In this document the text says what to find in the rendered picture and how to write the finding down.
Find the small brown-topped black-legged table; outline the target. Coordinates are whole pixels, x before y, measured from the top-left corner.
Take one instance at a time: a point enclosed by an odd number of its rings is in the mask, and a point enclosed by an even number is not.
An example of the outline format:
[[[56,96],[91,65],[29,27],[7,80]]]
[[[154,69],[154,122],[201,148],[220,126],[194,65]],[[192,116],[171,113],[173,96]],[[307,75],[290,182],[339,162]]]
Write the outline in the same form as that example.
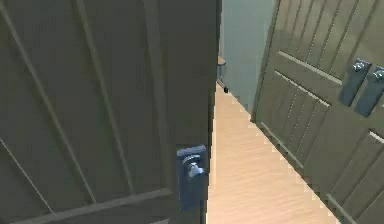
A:
[[[226,65],[226,61],[221,56],[219,56],[217,59],[217,79],[216,79],[216,82],[223,88],[223,91],[225,93],[227,93],[228,87],[226,86],[226,84],[223,81],[223,71],[224,71],[225,65]]]

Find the dark olive panelled door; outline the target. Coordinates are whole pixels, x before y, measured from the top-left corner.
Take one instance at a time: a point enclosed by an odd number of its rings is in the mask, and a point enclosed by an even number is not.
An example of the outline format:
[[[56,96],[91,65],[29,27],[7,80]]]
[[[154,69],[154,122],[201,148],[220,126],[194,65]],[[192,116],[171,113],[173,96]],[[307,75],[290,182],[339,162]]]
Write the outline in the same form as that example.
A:
[[[207,224],[222,0],[0,0],[0,224]]]

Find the olive panelled double door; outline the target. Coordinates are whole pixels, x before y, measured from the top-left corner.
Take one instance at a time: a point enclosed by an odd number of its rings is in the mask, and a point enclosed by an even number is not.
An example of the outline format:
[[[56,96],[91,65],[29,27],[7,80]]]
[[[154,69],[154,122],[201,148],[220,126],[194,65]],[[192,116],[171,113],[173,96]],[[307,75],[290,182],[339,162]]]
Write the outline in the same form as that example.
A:
[[[340,103],[356,59],[371,63]],[[277,0],[252,119],[340,224],[384,224],[384,94],[355,111],[384,67],[384,0]]]

